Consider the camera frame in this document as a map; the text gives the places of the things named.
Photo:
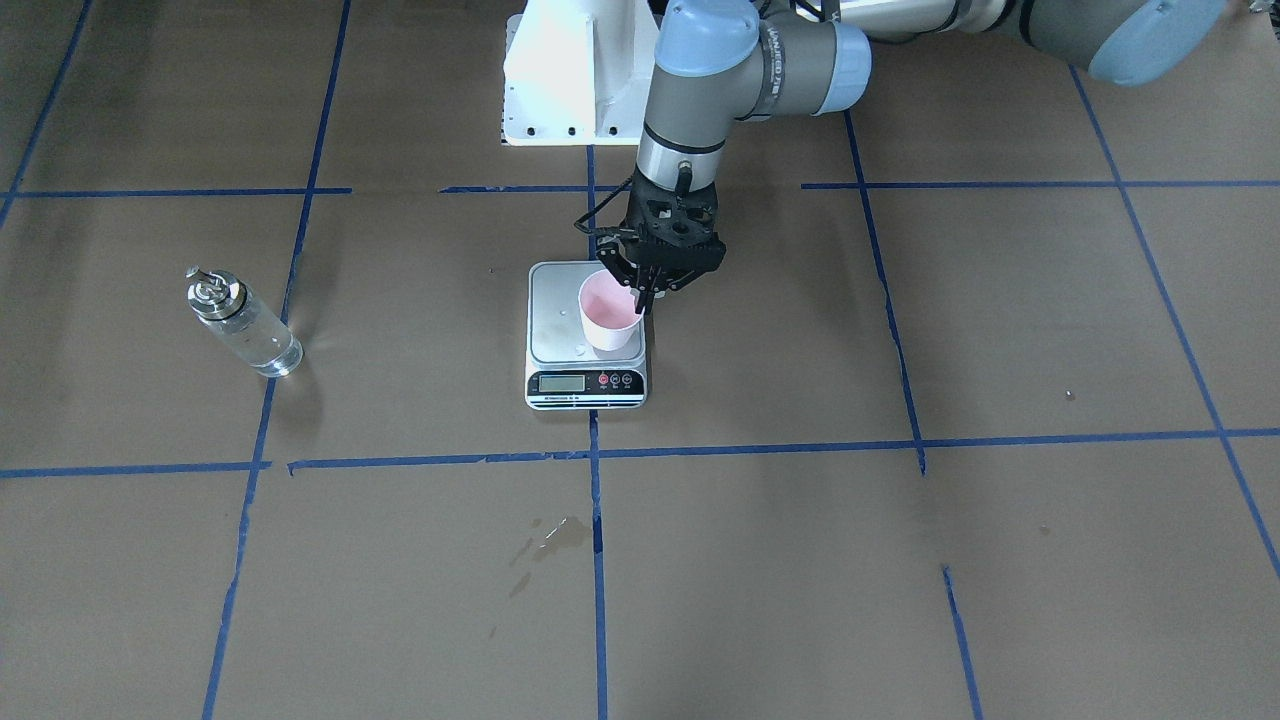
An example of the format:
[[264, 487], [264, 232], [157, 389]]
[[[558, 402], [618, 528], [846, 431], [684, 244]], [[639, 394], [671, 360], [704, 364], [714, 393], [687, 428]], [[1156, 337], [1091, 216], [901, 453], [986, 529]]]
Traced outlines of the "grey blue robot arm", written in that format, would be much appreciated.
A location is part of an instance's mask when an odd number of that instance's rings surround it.
[[595, 229], [596, 256], [645, 314], [717, 270], [716, 177], [737, 122], [845, 111], [865, 92], [872, 46], [995, 32], [1117, 86], [1188, 56], [1221, 1], [671, 1], [655, 42], [625, 219]]

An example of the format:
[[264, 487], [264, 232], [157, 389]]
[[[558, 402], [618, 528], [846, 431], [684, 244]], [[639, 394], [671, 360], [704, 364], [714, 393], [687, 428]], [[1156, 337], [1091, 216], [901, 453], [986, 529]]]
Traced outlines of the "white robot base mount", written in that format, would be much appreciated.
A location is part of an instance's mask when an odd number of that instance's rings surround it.
[[646, 1], [529, 1], [506, 22], [509, 146], [636, 146], [659, 26]]

